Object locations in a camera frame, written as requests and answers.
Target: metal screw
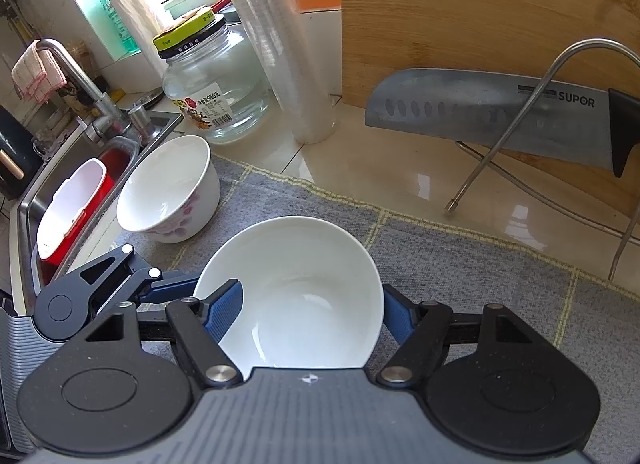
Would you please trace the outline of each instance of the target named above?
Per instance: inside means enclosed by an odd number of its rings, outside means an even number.
[[[386,367],[380,376],[389,383],[406,383],[414,374],[407,367]]]
[[[236,370],[228,365],[215,365],[206,371],[207,379],[216,383],[231,381],[237,374]]]

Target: paper towel roll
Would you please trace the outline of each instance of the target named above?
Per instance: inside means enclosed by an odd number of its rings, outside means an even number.
[[[124,23],[140,51],[153,69],[162,78],[166,70],[166,62],[158,56],[153,38],[174,20],[160,4],[148,0],[109,0],[120,19]]]

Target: stainless steel sink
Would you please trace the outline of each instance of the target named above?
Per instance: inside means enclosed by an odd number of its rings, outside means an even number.
[[[130,139],[124,137],[115,137],[106,144],[100,146],[94,144],[86,134],[82,133],[78,139],[69,147],[65,154],[56,162],[55,166],[49,171],[47,176],[42,179],[36,176],[34,182],[27,189],[18,205],[18,251],[20,260],[20,277],[22,278],[22,292],[24,294],[24,303],[26,305],[27,314],[33,312],[33,306],[36,298],[36,290],[44,287],[52,278],[58,277],[60,273],[64,274],[72,262],[71,257],[77,253],[81,244],[84,242],[90,230],[95,227],[100,217],[108,209],[109,205],[115,200],[120,193],[120,189],[124,181],[135,167],[146,157],[153,149],[161,144],[168,134],[180,123],[181,119],[174,113],[154,112],[150,111],[149,116],[153,123],[163,127],[162,133],[158,135],[152,143],[145,147],[143,154],[139,155],[139,145]],[[119,157],[121,169],[116,168],[114,181],[115,186],[107,195],[102,204],[98,207],[94,216],[89,220],[84,231],[81,231],[76,243],[69,250],[69,254],[63,260],[60,268],[49,266],[41,263],[37,256],[36,235],[38,226],[53,200],[53,195],[60,187],[62,182],[69,178],[71,174],[86,160],[93,157],[100,158],[105,154],[111,158],[114,152]]]

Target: metal lid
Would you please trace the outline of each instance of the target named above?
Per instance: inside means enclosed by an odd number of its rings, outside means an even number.
[[[226,19],[222,14],[216,14],[212,23],[204,27],[204,29],[192,34],[187,37],[184,41],[181,41],[177,45],[167,49],[167,50],[159,50],[158,55],[162,59],[169,59],[178,54],[183,53],[185,50],[189,50],[194,46],[202,43],[209,36],[218,32],[222,27],[226,25]]]
[[[178,43],[193,36],[211,24],[214,19],[214,12],[211,7],[198,7],[171,23],[167,28],[162,29],[153,40],[154,46],[158,50],[167,50],[175,47]]]

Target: white container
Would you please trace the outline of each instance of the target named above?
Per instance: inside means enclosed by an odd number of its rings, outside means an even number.
[[[210,221],[220,201],[220,180],[209,144],[184,135],[162,144],[133,171],[116,209],[118,223],[155,241],[187,240]]]
[[[113,181],[107,167],[92,158],[83,163],[54,193],[42,216],[36,244],[40,259],[58,264],[71,247],[80,229],[109,189]]]
[[[242,310],[220,347],[248,378],[254,367],[359,368],[378,341],[382,282],[364,247],[337,225],[282,217],[241,231],[209,260],[193,295],[228,279]]]

